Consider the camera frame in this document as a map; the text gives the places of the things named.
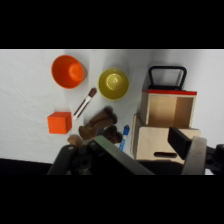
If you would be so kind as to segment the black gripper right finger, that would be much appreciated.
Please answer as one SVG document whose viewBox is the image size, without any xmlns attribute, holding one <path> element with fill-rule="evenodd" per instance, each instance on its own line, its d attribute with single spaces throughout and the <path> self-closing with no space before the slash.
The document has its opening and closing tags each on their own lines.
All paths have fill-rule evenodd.
<svg viewBox="0 0 224 224">
<path fill-rule="evenodd" d="M 168 143 L 184 161 L 182 175 L 203 175 L 207 154 L 207 140 L 194 136 L 189 139 L 179 129 L 169 128 Z"/>
</svg>

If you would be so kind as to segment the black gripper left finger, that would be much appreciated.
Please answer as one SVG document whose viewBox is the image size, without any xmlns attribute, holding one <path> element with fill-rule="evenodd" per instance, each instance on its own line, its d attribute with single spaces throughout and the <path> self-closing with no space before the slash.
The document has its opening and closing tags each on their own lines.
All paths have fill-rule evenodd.
<svg viewBox="0 0 224 224">
<path fill-rule="evenodd" d="M 103 136 L 93 142 L 96 153 L 93 168 L 105 175 L 152 175 L 152 172 L 133 160 Z"/>
</svg>

